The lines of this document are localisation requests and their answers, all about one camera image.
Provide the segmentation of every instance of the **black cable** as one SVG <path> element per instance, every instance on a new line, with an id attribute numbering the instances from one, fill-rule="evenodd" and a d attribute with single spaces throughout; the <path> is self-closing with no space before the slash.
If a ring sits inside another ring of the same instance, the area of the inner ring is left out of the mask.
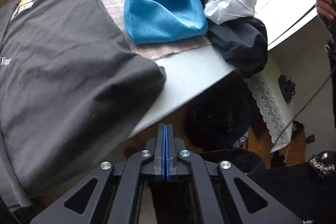
<path id="1" fill-rule="evenodd" d="M 316 97 L 317 94 L 320 93 L 320 91 L 324 88 L 324 86 L 326 85 L 326 83 L 329 81 L 329 79 L 332 77 L 332 75 L 336 72 L 336 66 L 334 66 L 334 68 L 332 69 L 331 73 L 329 74 L 329 76 L 327 77 L 327 79 L 323 82 L 323 84 L 319 87 L 319 89 L 314 93 L 314 95 L 308 100 L 307 103 L 305 103 L 305 105 L 299 110 L 298 113 L 296 113 L 293 117 L 293 119 L 291 119 L 291 121 L 284 127 L 284 129 L 281 131 L 281 133 L 279 134 L 279 136 L 277 137 L 277 139 L 275 140 L 274 144 L 277 143 L 277 141 L 281 138 L 282 134 L 285 132 L 285 130 L 289 127 L 289 125 L 301 114 L 301 112 L 307 107 L 307 105 L 310 104 L 310 102 L 312 100 L 314 100 L 314 98 Z"/>

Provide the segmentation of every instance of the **triangular cutout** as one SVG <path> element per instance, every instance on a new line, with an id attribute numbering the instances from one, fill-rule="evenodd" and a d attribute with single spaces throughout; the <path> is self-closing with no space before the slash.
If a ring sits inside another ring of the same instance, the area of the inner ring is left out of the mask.
<path id="1" fill-rule="evenodd" d="M 64 202 L 64 206 L 78 214 L 82 214 L 85 211 L 97 182 L 97 179 L 91 179 L 77 193 Z"/>
<path id="2" fill-rule="evenodd" d="M 250 186 L 248 186 L 240 178 L 234 178 L 234 182 L 238 188 L 238 191 L 245 203 L 247 211 L 253 214 L 265 207 L 267 207 L 267 201 L 258 195 Z"/>

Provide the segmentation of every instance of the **lace trim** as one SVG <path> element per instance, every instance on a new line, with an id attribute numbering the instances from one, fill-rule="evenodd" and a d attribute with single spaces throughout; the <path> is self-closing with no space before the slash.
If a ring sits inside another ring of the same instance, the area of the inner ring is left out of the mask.
<path id="1" fill-rule="evenodd" d="M 286 124 L 281 116 L 277 101 L 272 97 L 272 90 L 268 88 L 266 79 L 260 78 L 256 75 L 253 75 L 250 79 L 245 79 L 245 82 L 247 83 L 249 90 L 252 92 L 253 98 L 257 102 L 257 106 L 260 109 L 262 118 L 267 125 L 269 134 L 271 135 L 272 143 L 274 144 Z M 285 147 L 288 143 L 290 143 L 291 135 L 292 125 L 288 126 L 285 133 L 283 133 L 277 141 L 277 144 Z"/>

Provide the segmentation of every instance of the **hand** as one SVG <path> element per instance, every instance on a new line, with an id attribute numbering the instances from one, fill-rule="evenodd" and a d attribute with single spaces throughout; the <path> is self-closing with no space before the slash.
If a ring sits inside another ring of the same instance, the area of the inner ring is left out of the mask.
<path id="1" fill-rule="evenodd" d="M 317 12 L 326 18 L 333 20 L 336 17 L 335 10 L 331 7 L 332 0 L 316 0 Z"/>

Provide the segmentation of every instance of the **silver bolt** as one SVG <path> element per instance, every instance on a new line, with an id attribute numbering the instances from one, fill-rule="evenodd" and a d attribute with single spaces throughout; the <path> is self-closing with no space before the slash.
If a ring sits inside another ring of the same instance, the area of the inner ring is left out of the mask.
<path id="1" fill-rule="evenodd" d="M 223 168 L 223 169 L 229 169 L 231 167 L 231 163 L 229 161 L 226 161 L 226 160 L 223 160 L 221 163 L 220 163 L 220 166 Z"/>
<path id="2" fill-rule="evenodd" d="M 101 165 L 100 165 L 100 168 L 103 169 L 103 170 L 107 170 L 107 169 L 110 169 L 112 166 L 112 164 L 108 161 L 105 161 L 105 162 L 102 162 Z"/>
<path id="3" fill-rule="evenodd" d="M 180 155 L 182 157 L 189 157 L 190 156 L 190 151 L 189 150 L 181 150 Z"/>
<path id="4" fill-rule="evenodd" d="M 328 153 L 323 153 L 321 159 L 326 159 L 328 157 Z"/>
<path id="5" fill-rule="evenodd" d="M 141 156 L 143 157 L 149 157 L 152 154 L 150 150 L 142 150 L 141 151 Z"/>

